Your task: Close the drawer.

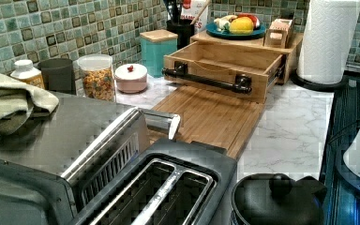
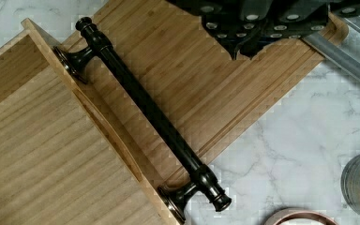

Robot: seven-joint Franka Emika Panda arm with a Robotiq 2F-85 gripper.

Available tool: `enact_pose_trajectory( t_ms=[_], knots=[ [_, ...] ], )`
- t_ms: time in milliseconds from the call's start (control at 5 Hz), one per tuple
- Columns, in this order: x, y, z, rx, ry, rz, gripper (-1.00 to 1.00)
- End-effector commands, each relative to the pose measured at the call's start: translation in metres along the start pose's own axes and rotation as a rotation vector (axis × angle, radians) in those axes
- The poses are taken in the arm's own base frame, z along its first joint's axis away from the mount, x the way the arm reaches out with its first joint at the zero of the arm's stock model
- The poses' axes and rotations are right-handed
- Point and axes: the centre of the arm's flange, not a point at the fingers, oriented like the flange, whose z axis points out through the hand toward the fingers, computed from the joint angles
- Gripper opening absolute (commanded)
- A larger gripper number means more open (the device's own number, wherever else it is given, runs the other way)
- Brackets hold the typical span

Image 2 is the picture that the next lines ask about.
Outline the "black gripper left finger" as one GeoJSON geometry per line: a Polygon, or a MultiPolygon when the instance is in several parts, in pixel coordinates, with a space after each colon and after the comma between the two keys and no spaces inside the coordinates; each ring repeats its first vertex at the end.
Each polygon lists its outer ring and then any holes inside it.
{"type": "Polygon", "coordinates": [[[264,29],[264,0],[168,0],[185,12],[198,16],[202,27],[230,55],[254,57],[264,29]]]}

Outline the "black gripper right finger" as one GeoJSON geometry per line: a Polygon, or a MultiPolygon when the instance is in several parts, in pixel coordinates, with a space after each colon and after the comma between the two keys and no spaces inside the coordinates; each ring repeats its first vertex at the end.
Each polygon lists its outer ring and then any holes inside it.
{"type": "Polygon", "coordinates": [[[265,38],[303,38],[328,24],[328,0],[258,0],[258,34],[265,38]]]}

